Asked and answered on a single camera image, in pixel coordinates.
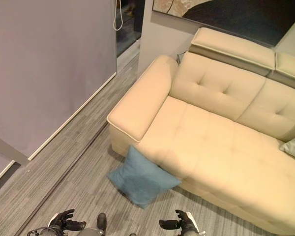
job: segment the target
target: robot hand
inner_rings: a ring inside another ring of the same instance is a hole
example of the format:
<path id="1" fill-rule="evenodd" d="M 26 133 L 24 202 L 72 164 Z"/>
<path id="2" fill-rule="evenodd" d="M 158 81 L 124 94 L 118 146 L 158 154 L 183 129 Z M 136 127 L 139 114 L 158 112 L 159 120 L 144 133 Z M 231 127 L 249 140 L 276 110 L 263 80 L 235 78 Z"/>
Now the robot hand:
<path id="1" fill-rule="evenodd" d="M 73 220 L 68 220 L 69 218 L 73 217 L 74 209 L 66 210 L 62 213 L 57 213 L 54 217 L 50 220 L 48 227 L 59 229 L 61 232 L 64 230 L 70 231 L 81 231 L 85 228 L 86 222 L 78 222 Z"/>
<path id="2" fill-rule="evenodd" d="M 175 210 L 175 212 L 178 218 L 180 218 L 181 235 L 184 235 L 187 231 L 199 233 L 198 226 L 189 212 L 186 213 L 182 210 Z"/>

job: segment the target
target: sofa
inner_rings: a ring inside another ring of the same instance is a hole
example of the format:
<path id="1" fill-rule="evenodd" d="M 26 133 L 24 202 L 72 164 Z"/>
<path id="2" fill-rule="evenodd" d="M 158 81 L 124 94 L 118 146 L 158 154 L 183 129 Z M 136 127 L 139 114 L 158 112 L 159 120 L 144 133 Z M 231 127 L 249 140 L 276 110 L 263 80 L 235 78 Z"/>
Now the sofa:
<path id="1" fill-rule="evenodd" d="M 295 235 L 295 57 L 200 28 L 180 65 L 159 56 L 107 117 L 181 188 L 279 235 Z"/>

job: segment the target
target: tufted seat cushion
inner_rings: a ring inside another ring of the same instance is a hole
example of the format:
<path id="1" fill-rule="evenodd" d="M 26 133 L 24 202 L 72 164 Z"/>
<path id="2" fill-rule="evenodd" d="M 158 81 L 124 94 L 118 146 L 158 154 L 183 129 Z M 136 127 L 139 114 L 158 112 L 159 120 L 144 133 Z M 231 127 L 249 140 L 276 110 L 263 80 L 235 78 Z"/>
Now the tufted seat cushion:
<path id="1" fill-rule="evenodd" d="M 186 190 L 283 233 L 295 224 L 295 159 L 281 143 L 168 96 L 136 148 Z"/>

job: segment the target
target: sofa cushion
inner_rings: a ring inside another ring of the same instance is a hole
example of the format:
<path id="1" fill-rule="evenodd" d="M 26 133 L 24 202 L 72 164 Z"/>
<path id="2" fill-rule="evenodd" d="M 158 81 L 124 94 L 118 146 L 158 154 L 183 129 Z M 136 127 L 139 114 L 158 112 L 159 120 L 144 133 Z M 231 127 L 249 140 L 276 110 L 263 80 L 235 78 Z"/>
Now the sofa cushion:
<path id="1" fill-rule="evenodd" d="M 197 31 L 189 51 L 264 76 L 275 66 L 272 49 L 208 28 Z"/>
<path id="2" fill-rule="evenodd" d="M 268 77 L 295 88 L 295 57 L 286 53 L 276 53 L 276 69 Z"/>
<path id="3" fill-rule="evenodd" d="M 295 137 L 295 89 L 216 60 L 187 53 L 170 96 L 285 142 Z"/>
<path id="4" fill-rule="evenodd" d="M 130 146 L 125 163 L 108 174 L 113 184 L 141 208 L 146 208 L 157 194 L 181 181 L 147 160 Z"/>
<path id="5" fill-rule="evenodd" d="M 264 85 L 266 78 L 194 53 L 186 53 L 170 96 L 236 120 Z"/>
<path id="6" fill-rule="evenodd" d="M 227 202 L 237 215 L 239 207 L 282 229 L 278 233 L 295 232 L 295 159 L 281 152 L 280 144 L 169 96 L 136 148 L 183 179 L 182 186 L 201 189 L 208 201 Z"/>

